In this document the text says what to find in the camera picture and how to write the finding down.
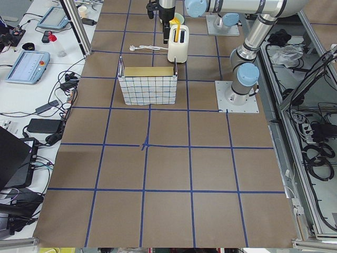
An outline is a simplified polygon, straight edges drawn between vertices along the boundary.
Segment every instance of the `blue tape grid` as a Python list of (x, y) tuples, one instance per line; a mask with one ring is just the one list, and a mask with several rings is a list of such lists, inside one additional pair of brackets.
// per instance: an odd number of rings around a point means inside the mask
[[(129, 6), (128, 6), (128, 12), (130, 12), (130, 7), (131, 7), (131, 1), (129, 1)], [(126, 31), (126, 26), (127, 26), (127, 20), (128, 20), (129, 14), (126, 17), (126, 22), (125, 22), (125, 27), (124, 27), (124, 34), (123, 34), (123, 39), (122, 39), (122, 46), (121, 46), (121, 51), (120, 54), (122, 54), (122, 50), (123, 50), (123, 44), (124, 44), (124, 39), (125, 39), (125, 31)], [(96, 193), (97, 193), (97, 188), (98, 188), (98, 180), (100, 178), (100, 171), (101, 171), (101, 166), (102, 166), (102, 160), (103, 160), (103, 154), (104, 154), (104, 148), (105, 148), (105, 142), (106, 142), (106, 137), (107, 137), (107, 132), (108, 132), (108, 127), (109, 127), (109, 122), (110, 122), (110, 116), (111, 116), (111, 112), (112, 112), (112, 103), (113, 103), (113, 98), (114, 98), (114, 93), (115, 93), (115, 88), (116, 88), (116, 80), (114, 82), (114, 88), (113, 88), (113, 92), (112, 92), (112, 96), (111, 96), (111, 101), (110, 101), (110, 108), (109, 108), (109, 114), (108, 114), (108, 118), (107, 118), (107, 123), (106, 123), (106, 128), (105, 128), (105, 134), (104, 134), (104, 140), (103, 140), (103, 146), (102, 146), (102, 153), (101, 153), (101, 157), (100, 157), (100, 163), (98, 165), (98, 172), (97, 172), (97, 177), (96, 177), (96, 183), (95, 183), (95, 189), (94, 189), (94, 195), (93, 195), (93, 201), (92, 201), (92, 205), (91, 205), (91, 210), (90, 210), (90, 216), (89, 216), (89, 222), (88, 222), (88, 228), (87, 228), (87, 233), (86, 233), (86, 238), (85, 238), (85, 243), (84, 243), (84, 247), (87, 247), (88, 245), (88, 240), (89, 240), (89, 235), (90, 235), (90, 228), (91, 228), (91, 221), (92, 221), (92, 217), (93, 217), (93, 212), (94, 212), (94, 206), (95, 206), (95, 200), (96, 200)]]
[[(127, 21), (129, 18), (129, 15), (146, 15), (146, 14), (136, 14), (136, 13), (130, 13), (132, 0), (129, 1), (128, 6), (128, 13), (113, 13), (113, 12), (101, 12), (102, 14), (125, 14), (127, 15), (126, 23), (123, 31), (115, 31), (115, 30), (96, 30), (96, 32), (123, 32), (123, 39), (122, 39), (122, 45), (121, 50), (119, 52), (110, 52), (110, 51), (96, 51), (96, 52), (103, 52), (103, 53), (116, 53), (119, 55), (122, 54), (146, 54), (149, 55), (149, 53), (139, 53), (139, 52), (123, 52), (123, 46), (124, 46), (124, 40), (125, 40), (125, 34), (128, 33), (150, 33), (154, 35), (153, 44), (155, 44), (155, 34), (161, 33), (156, 31), (156, 20), (155, 20), (155, 27), (154, 32), (131, 32), (127, 31)], [(221, 73), (221, 58), (228, 58), (229, 56), (220, 56), (219, 54), (219, 47), (217, 39), (215, 38), (215, 44), (216, 44), (216, 50), (217, 55), (216, 56), (209, 56), (209, 55), (189, 55), (189, 56), (196, 56), (196, 57), (217, 57), (218, 63), (219, 63), (219, 71), (220, 71), (220, 77), (222, 79), (222, 73)], [(152, 66), (154, 64), (154, 56), (155, 55), (163, 55), (160, 53), (152, 53)], [(91, 228), (91, 222), (93, 217), (93, 211), (95, 206), (95, 199), (96, 199), (96, 193), (97, 192), (141, 192), (142, 193), (142, 207), (141, 207), (141, 228), (140, 228), (140, 242), (139, 246), (142, 247), (143, 244), (143, 223), (144, 223), (144, 203), (145, 203), (145, 193), (146, 192), (177, 192), (177, 193), (190, 193), (191, 195), (191, 217), (192, 217), (192, 235), (193, 235), (193, 247), (196, 248), (196, 239), (195, 239), (195, 225), (194, 225), (194, 203), (193, 203), (193, 194), (194, 193), (233, 193), (237, 194), (239, 199), (239, 206), (240, 206), (240, 213), (241, 213), (241, 219), (242, 219), (242, 228), (244, 232), (244, 239), (246, 247), (249, 247), (246, 228), (245, 228), (245, 222), (244, 222), (244, 215), (243, 215), (243, 208), (242, 208), (242, 202), (241, 202), (241, 195), (242, 194), (285, 194), (284, 191), (241, 191), (239, 189), (239, 182), (237, 178), (237, 171), (235, 166), (235, 156), (234, 156), (234, 150), (235, 149), (261, 149), (261, 150), (273, 150), (273, 147), (233, 147), (232, 143), (232, 136), (231, 136), (231, 129), (230, 129), (230, 122), (229, 122), (229, 116), (228, 112), (226, 112), (226, 120), (227, 120), (227, 126), (228, 126), (228, 132), (229, 132), (229, 138), (230, 138), (230, 146), (229, 147), (208, 147), (208, 146), (194, 146), (191, 145), (191, 132), (190, 132), (190, 112), (218, 112), (217, 110), (191, 110), (189, 106), (189, 85), (188, 82), (214, 82), (213, 80), (204, 81), (204, 80), (188, 80), (187, 77), (187, 63), (185, 66), (185, 73), (186, 73), (186, 79), (185, 80), (179, 80), (179, 81), (185, 81), (186, 82), (186, 95), (187, 95), (187, 109), (154, 109), (151, 108), (151, 106), (148, 106), (148, 108), (142, 108), (142, 109), (136, 109), (136, 108), (113, 108), (113, 99), (114, 99), (114, 93), (115, 93), (115, 87), (116, 87), (116, 80), (117, 80), (117, 72), (115, 77), (101, 77), (101, 76), (83, 76), (82, 78), (93, 78), (93, 79), (111, 79), (114, 80), (114, 88), (113, 93), (111, 97), (110, 107), (101, 107), (101, 108), (95, 108), (90, 106), (74, 106), (74, 108), (78, 109), (105, 109), (109, 110), (108, 113), (108, 119), (105, 129), (105, 135), (104, 135), (104, 141), (102, 144), (100, 143), (62, 143), (62, 145), (95, 145), (95, 146), (102, 146), (102, 152), (96, 177), (96, 183), (95, 188), (48, 188), (48, 190), (55, 190), (55, 191), (93, 191), (93, 200), (92, 200), (92, 206), (91, 206), (91, 213), (90, 218), (88, 222), (87, 227), (87, 234), (85, 239), (85, 247), (88, 245), (88, 239), (90, 236), (90, 228)], [(145, 159), (144, 159), (144, 175), (143, 175), (143, 188), (142, 189), (104, 189), (104, 188), (98, 188), (98, 181), (100, 177), (100, 171), (101, 171), (101, 165), (103, 160), (103, 154), (104, 149), (106, 146), (111, 147), (140, 147), (138, 144), (109, 144), (106, 143), (106, 137), (108, 132), (108, 125), (111, 119), (112, 110), (147, 110), (148, 111), (148, 126), (147, 126), (147, 135), (146, 139), (143, 143), (142, 149), (145, 149)], [(187, 127), (188, 127), (188, 135), (189, 135), (189, 144), (186, 146), (183, 145), (156, 145), (156, 144), (150, 144), (149, 136), (150, 136), (150, 124), (151, 124), (151, 111), (186, 111), (187, 112)], [(150, 147), (164, 147), (164, 148), (188, 148), (189, 149), (189, 167), (190, 167), (190, 190), (157, 190), (157, 189), (146, 189), (146, 169), (147, 169), (147, 155), (148, 155), (148, 149)], [(235, 174), (235, 181), (236, 181), (236, 191), (218, 191), (218, 190), (193, 190), (193, 168), (192, 168), (192, 155), (191, 150), (192, 149), (230, 149), (232, 154), (232, 162), (233, 162), (233, 168), (234, 168), (234, 174)]]

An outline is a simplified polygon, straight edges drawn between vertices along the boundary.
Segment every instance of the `plastic bag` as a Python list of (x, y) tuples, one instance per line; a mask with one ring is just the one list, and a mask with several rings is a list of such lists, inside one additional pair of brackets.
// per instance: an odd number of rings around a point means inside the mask
[(298, 65), (298, 59), (303, 56), (303, 48), (299, 46), (285, 46), (276, 51), (271, 57), (273, 64), (284, 65), (285, 67), (295, 67)]

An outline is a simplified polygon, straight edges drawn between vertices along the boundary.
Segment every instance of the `electronic device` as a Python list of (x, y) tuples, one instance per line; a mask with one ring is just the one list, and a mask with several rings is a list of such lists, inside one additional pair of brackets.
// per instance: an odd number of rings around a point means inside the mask
[(45, 105), (42, 105), (42, 106), (36, 108), (35, 113), (41, 114), (41, 113), (46, 112), (46, 111), (50, 110), (51, 108), (56, 107), (58, 105), (59, 105), (58, 100), (54, 100), (50, 103), (46, 103)]
[(42, 42), (43, 43), (49, 43), (49, 33), (51, 33), (52, 31), (46, 30), (43, 34), (42, 37)]
[(11, 68), (6, 82), (35, 84), (50, 60), (48, 52), (22, 51)]
[(10, 32), (1, 34), (0, 42), (5, 46), (17, 46), (25, 33), (26, 30), (23, 30), (20, 26), (17, 26)]
[(57, 133), (61, 126), (61, 120), (31, 119), (27, 131), (30, 133)]
[(0, 190), (23, 165), (32, 147), (0, 127)]
[[(34, 220), (15, 219), (20, 217), (31, 217), (37, 207), (43, 202), (43, 197), (27, 188), (20, 190), (15, 199), (8, 204), (0, 204), (0, 239), (4, 239), (9, 235), (14, 235), (15, 232), (21, 231), (25, 225), (32, 224)], [(14, 197), (17, 191), (11, 190), (8, 194), (9, 197)]]
[(32, 163), (36, 161), (38, 140), (36, 140), (35, 138), (22, 138), (20, 140), (29, 145), (31, 147), (31, 151), (27, 155), (26, 159), (23, 161), (19, 169), (16, 171), (16, 173), (5, 185), (4, 189), (24, 188), (30, 186), (32, 183), (34, 173), (34, 165), (32, 165)]
[(43, 29), (61, 30), (68, 24), (68, 18), (61, 7), (51, 7), (37, 23)]
[(82, 17), (82, 24), (84, 24), (84, 25), (95, 25), (95, 24), (97, 24), (97, 22), (94, 21), (94, 20), (91, 20), (89, 18)]

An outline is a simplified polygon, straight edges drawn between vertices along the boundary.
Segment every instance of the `white table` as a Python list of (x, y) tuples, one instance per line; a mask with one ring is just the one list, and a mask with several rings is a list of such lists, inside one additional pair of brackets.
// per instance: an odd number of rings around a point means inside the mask
[[(49, 10), (48, 6), (50, 6), (50, 2), (51, 0), (34, 0), (27, 12), (43, 16)], [(101, 8), (102, 5), (96, 5), (95, 9), (97, 10), (95, 11), (90, 6), (88, 6), (88, 18), (97, 21), (101, 12)], [(31, 20), (33, 18), (38, 20), (40, 19), (40, 17), (38, 16), (27, 14), (21, 20), (20, 25), (25, 24), (28, 20)], [(8, 52), (0, 54), (1, 64), (12, 65), (19, 56), (20, 52), (22, 51), (22, 45), (27, 42), (34, 43), (36, 51), (49, 52), (51, 54), (51, 61), (50, 61), (51, 63), (58, 63), (58, 64), (75, 63), (83, 58), (81, 49), (77, 43), (76, 37), (72, 29), (62, 31), (59, 33), (54, 33), (57, 39), (61, 42), (62, 46), (64, 47), (65, 52), (67, 53), (65, 57), (57, 57), (52, 43), (51, 42), (43, 43), (41, 41), (43, 33), (39, 33), (35, 30), (37, 23), (38, 23), (37, 20), (31, 20), (29, 23), (23, 25), (22, 29), (25, 29), (26, 33), (22, 37), (18, 46), (15, 48), (16, 52), (12, 47)], [(70, 24), (67, 24), (65, 29), (68, 29), (70, 27), (71, 27)], [(91, 41), (94, 36), (95, 28), (96, 25), (94, 26), (84, 25), (84, 29), (86, 31), (89, 41)], [(41, 32), (45, 31), (44, 29), (40, 28), (37, 28), (37, 30)]]
[[(37, 15), (44, 15), (47, 10), (50, 8), (51, 0), (34, 0), (30, 8), (28, 9), (28, 13), (34, 13)], [(93, 10), (90, 6), (88, 7), (89, 13), (88, 18), (98, 20), (102, 5), (96, 5)], [(26, 23), (31, 18), (39, 19), (39, 17), (33, 15), (25, 15), (20, 24)], [(37, 51), (45, 51), (51, 54), (51, 60), (49, 65), (47, 66), (46, 71), (44, 72), (41, 79), (34, 85), (29, 84), (16, 84), (16, 83), (7, 83), (5, 82), (5, 78), (10, 71), (9, 67), (0, 67), (0, 112), (26, 112), (33, 113), (35, 109), (39, 106), (42, 106), (48, 102), (48, 97), (53, 89), (53, 86), (57, 82), (57, 76), (60, 72), (67, 70), (72, 64), (77, 62), (78, 60), (83, 58), (80, 47), (77, 43), (75, 35), (72, 29), (63, 31), (60, 33), (56, 33), (58, 40), (64, 46), (67, 56), (65, 57), (57, 57), (52, 47), (51, 43), (44, 44), (41, 39), (43, 34), (35, 31), (35, 27), (38, 21), (32, 20), (30, 23), (23, 26), (23, 29), (26, 30), (26, 34), (23, 36), (20, 41), (18, 47), (16, 48), (16, 52), (11, 48), (9, 51), (0, 54), (0, 65), (1, 64), (9, 64), (13, 65), (22, 51), (22, 45), (27, 42), (32, 42), (35, 44), (35, 50)], [(85, 31), (89, 40), (91, 41), (94, 35), (96, 26), (88, 26), (84, 25)], [(81, 74), (83, 70), (85, 61), (81, 61), (80, 63), (73, 66), (70, 70), (74, 71), (78, 74)], [(57, 96), (65, 102), (67, 97), (66, 95), (59, 89), (57, 92)], [(56, 97), (53, 94), (51, 97), (51, 101), (55, 100)], [(44, 112), (41, 115), (51, 115), (55, 112), (55, 109), (51, 109), (47, 112)], [(24, 118), (11, 118), (7, 116), (0, 115), (0, 120), (11, 120), (13, 122), (17, 122), (18, 132), (15, 134), (18, 138), (22, 138), (22, 129), (24, 126), (28, 125), (30, 119), (39, 118), (36, 115), (26, 116)], [(49, 119), (60, 119), (59, 113), (55, 113)], [(44, 143), (44, 140), (48, 134), (29, 134), (30, 137), (35, 137), (37, 140)], [(55, 162), (57, 151), (60, 147), (60, 142), (53, 145), (52, 147), (41, 147), (38, 150), (38, 155), (45, 157), (52, 162)], [(34, 171), (32, 184), (28, 187), (30, 190), (35, 192), (42, 192), (48, 181), (48, 171), (47, 169), (39, 169)], [(10, 236), (6, 239), (25, 239), (31, 238), (33, 236), (33, 232), (36, 227), (36, 222), (25, 226), (21, 232), (16, 232), (15, 235)]]

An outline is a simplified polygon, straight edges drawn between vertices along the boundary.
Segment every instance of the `black laptop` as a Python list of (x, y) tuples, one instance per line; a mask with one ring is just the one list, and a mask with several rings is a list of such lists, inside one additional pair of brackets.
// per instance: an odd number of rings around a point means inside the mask
[(30, 164), (31, 153), (32, 147), (0, 127), (0, 190), (8, 188), (15, 173)]

